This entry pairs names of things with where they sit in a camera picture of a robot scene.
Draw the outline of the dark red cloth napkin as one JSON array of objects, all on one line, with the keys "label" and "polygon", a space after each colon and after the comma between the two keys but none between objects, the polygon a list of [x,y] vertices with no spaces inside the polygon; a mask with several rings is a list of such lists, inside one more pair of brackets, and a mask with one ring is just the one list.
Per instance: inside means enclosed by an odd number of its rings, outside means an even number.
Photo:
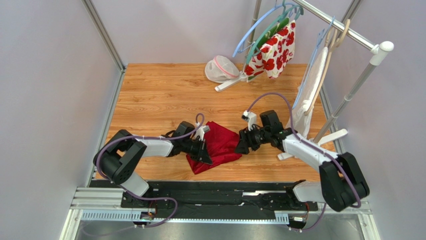
[{"label": "dark red cloth napkin", "polygon": [[192,160],[187,154],[187,161],[195,175],[219,165],[237,161],[242,157],[241,153],[235,152],[240,139],[238,133],[214,121],[208,121],[206,125],[209,126],[210,131],[204,135],[204,139],[212,164]]}]

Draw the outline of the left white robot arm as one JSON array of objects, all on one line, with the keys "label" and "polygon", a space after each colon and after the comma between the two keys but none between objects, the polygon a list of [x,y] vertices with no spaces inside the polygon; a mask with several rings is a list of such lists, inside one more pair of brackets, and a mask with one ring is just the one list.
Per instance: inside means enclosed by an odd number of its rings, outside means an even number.
[{"label": "left white robot arm", "polygon": [[167,135],[158,137],[133,135],[122,129],[94,156],[93,164],[99,174],[113,184],[143,197],[150,185],[135,173],[140,159],[170,158],[185,153],[192,160],[212,165],[205,140],[209,130],[207,125],[192,125],[187,121],[181,122],[176,130]]}]

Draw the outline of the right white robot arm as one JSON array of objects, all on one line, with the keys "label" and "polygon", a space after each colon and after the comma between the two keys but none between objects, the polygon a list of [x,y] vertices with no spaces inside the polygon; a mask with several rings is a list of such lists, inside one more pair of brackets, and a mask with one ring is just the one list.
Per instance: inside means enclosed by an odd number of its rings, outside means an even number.
[{"label": "right white robot arm", "polygon": [[292,186],[290,194],[298,202],[327,204],[336,212],[360,208],[361,200],[370,194],[370,189],[355,156],[349,152],[338,154],[308,141],[292,127],[284,128],[274,110],[260,115],[262,125],[256,124],[257,115],[244,111],[241,118],[247,127],[239,131],[239,142],[235,152],[247,155],[261,145],[290,154],[308,164],[319,173],[320,180],[299,180]]}]

